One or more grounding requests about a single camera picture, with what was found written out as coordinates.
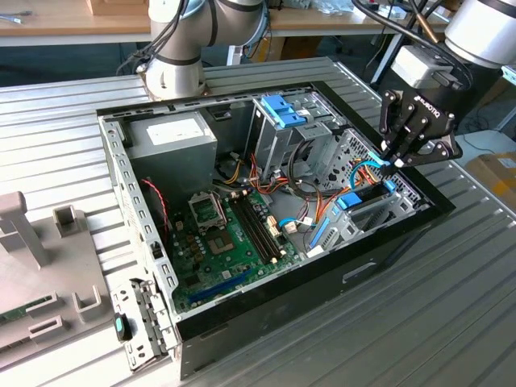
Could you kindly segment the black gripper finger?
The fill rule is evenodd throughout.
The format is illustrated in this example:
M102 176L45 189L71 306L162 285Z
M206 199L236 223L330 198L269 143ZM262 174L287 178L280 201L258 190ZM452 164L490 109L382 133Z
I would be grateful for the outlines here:
M394 162L408 151L414 139L408 127L416 112L410 101L411 94L400 90L387 90L382 95L379 131L382 136L381 159Z
M460 158L463 151L455 141L455 127L454 115L410 119L393 141L392 164L401 169Z

